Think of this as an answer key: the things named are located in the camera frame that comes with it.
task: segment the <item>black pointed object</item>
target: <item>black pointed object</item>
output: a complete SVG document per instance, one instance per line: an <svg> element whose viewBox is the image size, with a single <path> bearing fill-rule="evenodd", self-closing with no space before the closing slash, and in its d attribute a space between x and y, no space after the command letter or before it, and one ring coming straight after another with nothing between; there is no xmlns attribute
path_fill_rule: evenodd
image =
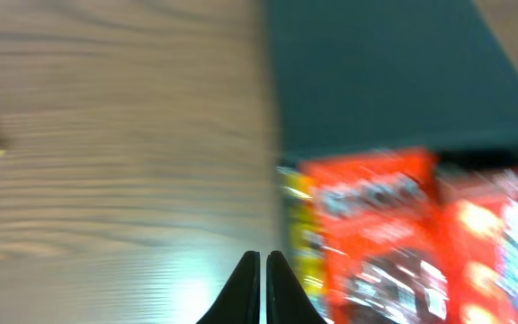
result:
<svg viewBox="0 0 518 324"><path fill-rule="evenodd" d="M259 323L259 252L247 251L197 324Z"/></svg>
<svg viewBox="0 0 518 324"><path fill-rule="evenodd" d="M267 257L267 324L326 324L280 251Z"/></svg>

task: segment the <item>box lid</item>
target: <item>box lid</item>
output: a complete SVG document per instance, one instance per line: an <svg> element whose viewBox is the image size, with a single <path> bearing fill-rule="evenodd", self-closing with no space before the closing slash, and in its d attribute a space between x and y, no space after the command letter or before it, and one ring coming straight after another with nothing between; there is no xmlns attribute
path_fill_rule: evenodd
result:
<svg viewBox="0 0 518 324"><path fill-rule="evenodd" d="M270 0L287 157L518 141L518 74L468 0Z"/></svg>

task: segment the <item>red package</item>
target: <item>red package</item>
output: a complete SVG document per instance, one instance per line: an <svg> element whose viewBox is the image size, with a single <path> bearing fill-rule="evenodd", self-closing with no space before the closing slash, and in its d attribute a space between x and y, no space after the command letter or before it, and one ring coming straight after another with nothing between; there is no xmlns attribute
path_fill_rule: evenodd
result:
<svg viewBox="0 0 518 324"><path fill-rule="evenodd" d="M443 177L452 322L518 324L518 169Z"/></svg>
<svg viewBox="0 0 518 324"><path fill-rule="evenodd" d="M303 166L313 182L335 323L445 321L446 278L431 236L434 162L410 149Z"/></svg>

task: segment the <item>wooden table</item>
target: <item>wooden table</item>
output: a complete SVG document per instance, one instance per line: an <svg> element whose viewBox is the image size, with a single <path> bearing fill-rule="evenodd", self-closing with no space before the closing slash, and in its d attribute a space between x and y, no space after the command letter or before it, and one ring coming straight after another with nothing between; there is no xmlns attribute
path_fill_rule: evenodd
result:
<svg viewBox="0 0 518 324"><path fill-rule="evenodd" d="M0 324L194 322L280 245L261 7L0 0Z"/></svg>

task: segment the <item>wooden floor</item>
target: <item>wooden floor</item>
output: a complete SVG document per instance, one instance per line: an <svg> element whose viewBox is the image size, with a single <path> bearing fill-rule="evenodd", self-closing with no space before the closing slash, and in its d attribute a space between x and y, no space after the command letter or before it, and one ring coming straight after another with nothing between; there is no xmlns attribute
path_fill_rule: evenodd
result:
<svg viewBox="0 0 518 324"><path fill-rule="evenodd" d="M0 324L194 322L279 246L261 4L0 0Z"/></svg>

